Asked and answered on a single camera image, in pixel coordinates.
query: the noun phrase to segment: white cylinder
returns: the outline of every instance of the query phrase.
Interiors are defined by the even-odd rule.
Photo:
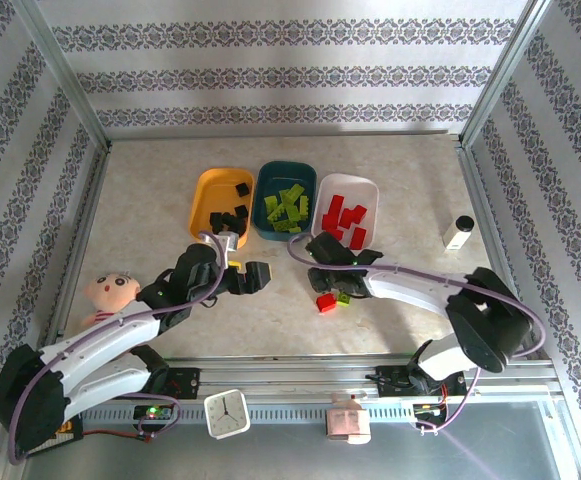
[[[474,228],[474,220],[467,215],[461,215],[450,225],[450,228],[444,233],[442,239],[446,250],[459,250]]]

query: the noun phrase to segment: robotic arm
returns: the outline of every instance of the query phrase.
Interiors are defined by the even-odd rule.
[[[318,263],[326,265],[359,267],[371,265],[383,257],[382,253],[373,250],[354,255],[329,233],[314,238],[306,250]],[[385,258],[381,264],[397,265]],[[335,288],[358,298],[392,298],[450,320],[454,333],[424,343],[407,367],[406,381],[423,394],[436,391],[444,379],[458,371],[481,367],[489,372],[502,372],[530,331],[531,320],[508,303],[469,289],[470,286],[480,287],[500,297],[515,299],[499,277],[489,269],[477,268],[465,276],[443,275],[449,281],[455,281],[442,284],[426,279],[439,277],[439,274],[419,271],[415,276],[408,274],[407,270],[401,269],[397,273],[397,268],[311,268],[308,278],[317,292],[329,292]]]
[[[188,318],[192,307],[160,310],[200,300],[218,281],[222,265],[225,270],[210,299],[226,291],[256,293],[268,284],[267,263],[248,262],[245,274],[228,266],[227,252],[236,246],[236,234],[226,232],[215,239],[222,248],[190,245],[174,268],[161,273],[136,300],[105,321],[39,351],[22,345],[10,353],[0,373],[0,422],[8,430],[24,389],[47,369],[30,390],[18,417],[15,438],[20,449],[30,451],[41,445],[65,421],[106,400],[127,393],[158,392],[168,366],[143,344]],[[217,253],[224,255],[219,263]],[[70,353],[57,362],[66,349]]]

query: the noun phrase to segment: clock face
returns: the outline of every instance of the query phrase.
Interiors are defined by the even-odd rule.
[[[239,390],[229,390],[208,397],[203,405],[208,432],[217,439],[236,435],[250,428],[246,399]]]

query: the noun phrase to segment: stuffed doll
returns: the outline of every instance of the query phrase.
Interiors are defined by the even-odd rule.
[[[87,316],[81,327],[89,328],[114,315],[134,300],[141,291],[139,282],[122,273],[102,275],[88,284],[84,293],[97,312]]]

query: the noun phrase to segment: beige floor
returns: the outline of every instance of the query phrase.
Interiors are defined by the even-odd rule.
[[[380,206],[373,248],[401,263],[444,272],[488,266],[475,231],[459,251],[441,234],[472,207],[450,138],[356,136],[117,142],[70,312],[77,331],[92,307],[81,291],[100,275],[127,271],[142,285],[174,266],[192,241],[188,215],[199,175],[220,166],[259,168],[274,159],[309,163],[318,181],[333,172],[370,178]],[[252,296],[224,294],[212,310],[197,308],[183,324],[151,342],[163,356],[410,353],[450,331],[447,320],[389,300],[352,302],[319,315],[306,268],[285,244],[254,231],[235,260],[269,262],[273,281]]]

